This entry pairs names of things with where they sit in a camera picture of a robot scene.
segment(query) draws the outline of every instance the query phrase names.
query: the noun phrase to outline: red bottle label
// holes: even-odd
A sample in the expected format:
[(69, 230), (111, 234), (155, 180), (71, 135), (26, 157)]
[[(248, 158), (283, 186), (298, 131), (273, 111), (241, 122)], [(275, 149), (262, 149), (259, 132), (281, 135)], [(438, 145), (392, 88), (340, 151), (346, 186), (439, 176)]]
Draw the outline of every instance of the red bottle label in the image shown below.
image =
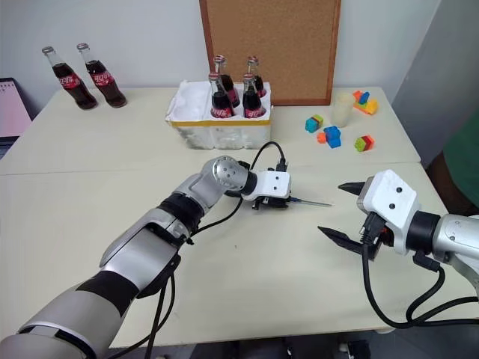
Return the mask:
[(245, 108), (245, 117), (246, 118), (256, 118), (256, 117), (261, 117), (266, 113), (266, 109), (261, 106), (257, 108), (256, 110), (248, 110)]
[(211, 108), (211, 114), (217, 118), (227, 118), (233, 115), (231, 108)]
[(105, 71), (104, 73), (95, 73), (91, 75), (91, 78), (93, 79), (93, 82), (96, 86), (106, 86), (111, 84), (115, 80), (108, 71)]
[(235, 88), (232, 88), (228, 91), (228, 98), (230, 99), (231, 103), (238, 101), (238, 93)]
[(58, 80), (60, 82), (60, 85), (63, 86), (65, 90), (69, 90), (80, 85), (80, 79), (75, 73), (72, 73), (71, 75), (65, 77), (61, 77)]

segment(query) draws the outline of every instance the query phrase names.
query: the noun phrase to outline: black cable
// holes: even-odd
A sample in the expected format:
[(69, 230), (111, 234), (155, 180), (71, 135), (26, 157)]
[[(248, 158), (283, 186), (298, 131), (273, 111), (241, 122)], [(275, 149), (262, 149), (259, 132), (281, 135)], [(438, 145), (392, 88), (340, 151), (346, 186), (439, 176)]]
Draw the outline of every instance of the black cable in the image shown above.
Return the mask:
[[(171, 297), (170, 297), (170, 305), (168, 306), (168, 309), (166, 310), (166, 314), (165, 316), (163, 317), (162, 321), (158, 324), (158, 326), (156, 327), (156, 332), (158, 332), (162, 327), (163, 325), (166, 323), (166, 321), (168, 320), (168, 317), (170, 316), (171, 314), (171, 311), (173, 310), (173, 304), (174, 304), (174, 296), (176, 294), (176, 285), (175, 285), (175, 282), (174, 282), (174, 274), (172, 274), (170, 276), (170, 286), (171, 286)], [(122, 351), (108, 357), (107, 359), (117, 359), (119, 357), (122, 357), (124, 356), (125, 354), (128, 354), (130, 352), (132, 352), (133, 350), (139, 348), (140, 346), (142, 346), (143, 344), (145, 344), (148, 340), (150, 339), (150, 335), (148, 334), (145, 338), (143, 338), (142, 340), (138, 341), (137, 343), (133, 344), (132, 346), (129, 346), (128, 348), (126, 349), (123, 349)]]
[(153, 319), (153, 324), (151, 326), (150, 339), (148, 340), (147, 350), (144, 353), (144, 359), (151, 358), (151, 351), (153, 350), (153, 344), (155, 342), (156, 336), (156, 327), (158, 326), (159, 316), (162, 314), (163, 302), (165, 301), (166, 293), (166, 283), (160, 289), (158, 305), (156, 306), (155, 318)]
[[(268, 146), (270, 145), (274, 145), (276, 146), (276, 148), (278, 148), (278, 151), (279, 151), (279, 154), (281, 156), (280, 158), (280, 162), (286, 162), (286, 159), (284, 157), (284, 152), (283, 152), (283, 149), (281, 148), (281, 146), (279, 145), (278, 142), (274, 142), (274, 141), (269, 141), (269, 142), (266, 142), (263, 146), (261, 146), (261, 148), (258, 150), (258, 152), (256, 153), (256, 156), (254, 157), (253, 159), (253, 162), (251, 163), (251, 167), (250, 169), (252, 170), (254, 168), (254, 166), (256, 165), (256, 162), (257, 160), (260, 158), (260, 155), (261, 153), (264, 151), (265, 148), (267, 148)], [(198, 228), (194, 233), (192, 233), (191, 237), (197, 235), (198, 233), (200, 232), (203, 232), (204, 230), (207, 230), (208, 228), (211, 228), (211, 227), (214, 227), (218, 224), (221, 224), (223, 223), (224, 221), (227, 221), (228, 219), (230, 219), (231, 217), (233, 217), (235, 215), (236, 212), (238, 212), (238, 209), (240, 209), (241, 207), (241, 203), (242, 203), (242, 198), (240, 198), (238, 200), (238, 203), (237, 203), (237, 206), (234, 207), (233, 211), (227, 215), (226, 217), (216, 221), (216, 222), (213, 222), (213, 223), (210, 223), (206, 226), (203, 226), (202, 228)]]
[(443, 325), (465, 325), (465, 324), (479, 324), (479, 319), (447, 319), (447, 320), (436, 320), (431, 322), (426, 322), (429, 318), (441, 313), (444, 310), (447, 310), (451, 307), (472, 303), (478, 301), (477, 297), (464, 297), (454, 299), (453, 301), (448, 301), (444, 304), (439, 305), (432, 310), (429, 310), (425, 314), (419, 316), (418, 318), (413, 319), (412, 313), (417, 309), (419, 305), (424, 303), (428, 298), (430, 298), (434, 293), (436, 293), (444, 283), (445, 273), (444, 269), (439, 267), (439, 279), (436, 281), (436, 284), (425, 292), (421, 297), (412, 302), (409, 306), (408, 311), (406, 312), (407, 322), (395, 322), (389, 319), (379, 308), (379, 305), (374, 298), (373, 291), (371, 289), (370, 277), (369, 277), (369, 259), (368, 259), (368, 246), (363, 244), (362, 246), (362, 271), (363, 271), (363, 280), (364, 280), (364, 289), (366, 290), (367, 299), (370, 302), (371, 307), (376, 312), (377, 316), (387, 325), (397, 328), (397, 329), (407, 329), (414, 326), (420, 327), (433, 327), (433, 326), (443, 326)]

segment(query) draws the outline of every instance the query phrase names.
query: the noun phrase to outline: white table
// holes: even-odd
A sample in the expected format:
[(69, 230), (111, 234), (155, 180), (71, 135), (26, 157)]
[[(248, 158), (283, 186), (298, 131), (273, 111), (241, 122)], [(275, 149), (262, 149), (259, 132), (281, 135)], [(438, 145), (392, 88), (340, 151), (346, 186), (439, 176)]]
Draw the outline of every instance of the white table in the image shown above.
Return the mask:
[[(262, 161), (258, 168), (267, 165)], [(168, 171), (0, 176), (0, 337), (93, 275), (106, 246), (200, 166), (176, 162)], [(336, 187), (385, 168), (419, 193), (424, 210), (445, 213), (419, 164), (322, 168), (292, 162), (293, 194), (335, 206), (292, 204), (285, 211), (255, 212), (245, 205), (222, 226), (198, 235), (194, 246), (185, 245), (177, 301), (156, 344), (384, 327), (367, 302), (360, 256), (334, 245), (317, 225), (357, 239), (364, 214), (356, 208), (355, 196)], [(235, 200), (223, 198), (204, 222), (222, 217), (234, 205)], [(454, 270), (445, 266), (445, 271), (446, 284), (427, 308), (475, 294)], [(436, 275), (382, 248), (371, 265), (371, 280), (383, 310), (400, 320)], [(113, 346), (128, 346), (149, 332), (156, 300), (133, 304)], [(477, 305), (467, 304), (441, 317), (476, 313)]]
[[(357, 88), (341, 91), (353, 92)], [(329, 124), (330, 106), (275, 107), (272, 139), (278, 141), (296, 165), (419, 162), (420, 157), (404, 132), (381, 88), (363, 88), (379, 101), (374, 116), (353, 109), (351, 123), (341, 130), (343, 145), (330, 149), (318, 144), (316, 134), (305, 131), (305, 120), (317, 113)], [(168, 126), (165, 113), (176, 88), (126, 89), (128, 105), (112, 108), (97, 90), (98, 108), (83, 111), (68, 93), (59, 90), (35, 118), (28, 131), (0, 162), (0, 174), (35, 174), (77, 171), (114, 171), (171, 167), (178, 159), (202, 163), (221, 150), (186, 148)], [(363, 135), (376, 139), (375, 148), (357, 153), (354, 141)], [(251, 158), (254, 151), (228, 151)], [(276, 153), (266, 153), (275, 159)]]

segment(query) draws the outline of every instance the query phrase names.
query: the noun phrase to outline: bottle cap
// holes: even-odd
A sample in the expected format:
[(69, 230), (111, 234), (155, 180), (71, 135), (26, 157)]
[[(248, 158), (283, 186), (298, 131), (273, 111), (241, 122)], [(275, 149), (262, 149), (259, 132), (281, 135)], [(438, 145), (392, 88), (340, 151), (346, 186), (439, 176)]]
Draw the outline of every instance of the bottle cap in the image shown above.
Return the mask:
[(213, 58), (213, 62), (215, 64), (223, 64), (224, 62), (226, 62), (226, 57), (223, 55), (217, 55)]
[(257, 56), (248, 56), (248, 65), (258, 65), (260, 61), (257, 59)]
[(42, 49), (44, 55), (49, 54), (50, 52), (55, 52), (55, 50), (51, 46), (45, 46)]
[(254, 75), (252, 73), (245, 73), (242, 76), (242, 79), (245, 80), (245, 81), (253, 81)]
[(86, 50), (86, 49), (89, 49), (90, 46), (88, 46), (87, 43), (79, 43), (79, 44), (76, 46), (76, 48), (77, 48), (78, 50)]
[(217, 79), (219, 79), (219, 74), (218, 73), (210, 73), (208, 75), (208, 79), (209, 80), (217, 80)]

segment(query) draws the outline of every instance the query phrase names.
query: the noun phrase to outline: styrofoam box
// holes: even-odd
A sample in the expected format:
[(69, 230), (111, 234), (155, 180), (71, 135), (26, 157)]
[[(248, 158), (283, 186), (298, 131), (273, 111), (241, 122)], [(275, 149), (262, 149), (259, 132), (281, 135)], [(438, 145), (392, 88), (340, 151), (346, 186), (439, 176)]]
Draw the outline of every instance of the styrofoam box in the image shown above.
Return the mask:
[[(235, 84), (242, 99), (243, 85)], [(271, 138), (271, 87), (264, 83), (266, 95), (261, 103), (266, 113), (258, 118), (244, 118), (242, 104), (234, 116), (216, 118), (211, 115), (211, 87), (208, 81), (180, 83), (166, 114), (166, 121), (184, 138), (188, 147), (196, 149), (257, 149)]]

